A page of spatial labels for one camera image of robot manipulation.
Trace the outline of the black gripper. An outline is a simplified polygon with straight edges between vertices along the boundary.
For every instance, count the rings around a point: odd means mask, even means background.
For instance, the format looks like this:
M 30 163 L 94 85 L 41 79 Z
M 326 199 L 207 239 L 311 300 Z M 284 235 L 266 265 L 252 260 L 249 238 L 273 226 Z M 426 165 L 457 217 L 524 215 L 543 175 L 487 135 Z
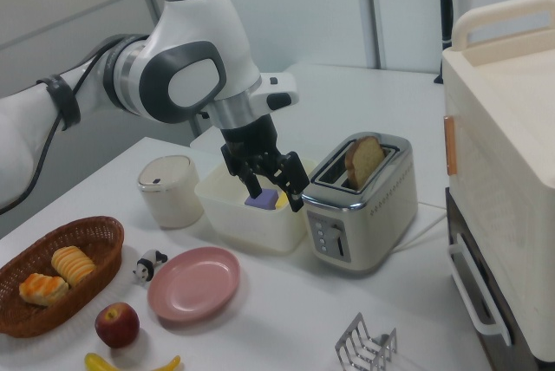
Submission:
M 309 177 L 296 152 L 280 154 L 278 151 L 278 134 L 268 114 L 246 126 L 225 129 L 221 133 L 225 140 L 221 152 L 227 168 L 230 172 L 238 172 L 251 198 L 262 193 L 257 172 L 264 172 L 264 176 L 285 193 L 291 210 L 301 210 L 302 193 L 310 183 Z

